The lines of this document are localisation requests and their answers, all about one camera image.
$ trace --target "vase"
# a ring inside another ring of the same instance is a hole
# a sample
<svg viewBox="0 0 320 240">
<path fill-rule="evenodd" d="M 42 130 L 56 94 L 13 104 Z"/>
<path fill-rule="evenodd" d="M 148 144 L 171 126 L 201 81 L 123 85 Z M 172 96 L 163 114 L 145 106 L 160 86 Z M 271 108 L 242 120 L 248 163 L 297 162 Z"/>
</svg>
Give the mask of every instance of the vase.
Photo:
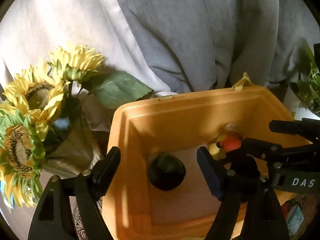
<svg viewBox="0 0 320 240">
<path fill-rule="evenodd" d="M 78 118 L 68 137 L 46 157 L 43 170 L 61 178 L 77 176 L 85 169 L 92 169 L 103 158 L 84 118 Z"/>
</svg>

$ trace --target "flower stem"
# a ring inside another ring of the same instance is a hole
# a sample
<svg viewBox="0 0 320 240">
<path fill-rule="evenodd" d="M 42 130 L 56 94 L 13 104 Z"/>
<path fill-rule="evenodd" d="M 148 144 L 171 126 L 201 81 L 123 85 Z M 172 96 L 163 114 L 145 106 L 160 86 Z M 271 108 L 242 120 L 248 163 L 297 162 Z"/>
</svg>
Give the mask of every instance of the flower stem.
<svg viewBox="0 0 320 240">
<path fill-rule="evenodd" d="M 69 84 L 69 97 L 71 98 L 72 97 L 72 93 L 71 93 L 71 91 L 72 91 L 72 85 L 73 85 L 73 80 L 70 82 L 70 84 Z"/>
</svg>

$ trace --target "metal screw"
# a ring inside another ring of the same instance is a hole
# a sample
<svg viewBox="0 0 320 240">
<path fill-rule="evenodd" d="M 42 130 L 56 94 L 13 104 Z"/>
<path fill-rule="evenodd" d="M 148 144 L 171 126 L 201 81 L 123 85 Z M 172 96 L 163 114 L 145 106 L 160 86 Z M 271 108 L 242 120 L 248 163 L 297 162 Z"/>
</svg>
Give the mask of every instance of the metal screw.
<svg viewBox="0 0 320 240">
<path fill-rule="evenodd" d="M 227 174 L 229 176 L 234 176 L 236 174 L 236 172 L 234 170 L 230 169 L 230 170 L 227 170 Z"/>
<path fill-rule="evenodd" d="M 60 179 L 59 176 L 54 175 L 54 176 L 51 177 L 50 180 L 51 180 L 52 182 L 56 182 L 58 179 Z"/>
<path fill-rule="evenodd" d="M 261 175 L 260 176 L 260 180 L 263 181 L 263 182 L 266 182 L 268 180 L 268 178 L 264 175 Z"/>
<path fill-rule="evenodd" d="M 90 173 L 91 173 L 90 170 L 84 170 L 84 171 L 82 171 L 82 175 L 83 175 L 83 176 L 88 176 L 88 175 L 90 175 Z"/>
<path fill-rule="evenodd" d="M 276 168 L 276 169 L 280 169 L 282 167 L 282 163 L 274 163 L 273 166 Z"/>
</svg>

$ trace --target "white fabric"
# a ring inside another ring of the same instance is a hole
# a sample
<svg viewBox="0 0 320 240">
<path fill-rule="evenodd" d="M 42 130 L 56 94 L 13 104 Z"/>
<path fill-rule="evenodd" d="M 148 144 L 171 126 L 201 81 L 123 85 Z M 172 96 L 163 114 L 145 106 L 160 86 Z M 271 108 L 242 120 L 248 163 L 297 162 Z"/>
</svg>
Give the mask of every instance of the white fabric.
<svg viewBox="0 0 320 240">
<path fill-rule="evenodd" d="M 0 84 L 67 40 L 94 47 L 155 92 L 170 91 L 147 66 L 117 0 L 15 0 L 0 23 Z"/>
</svg>

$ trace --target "red ball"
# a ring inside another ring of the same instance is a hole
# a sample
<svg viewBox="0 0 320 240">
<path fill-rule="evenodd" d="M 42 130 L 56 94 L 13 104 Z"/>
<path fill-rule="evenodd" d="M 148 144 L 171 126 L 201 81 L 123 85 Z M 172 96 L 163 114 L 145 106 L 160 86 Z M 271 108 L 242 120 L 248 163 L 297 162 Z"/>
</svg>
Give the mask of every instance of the red ball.
<svg viewBox="0 0 320 240">
<path fill-rule="evenodd" d="M 241 140 L 238 137 L 227 136 L 220 145 L 225 149 L 226 152 L 230 152 L 241 147 Z"/>
</svg>

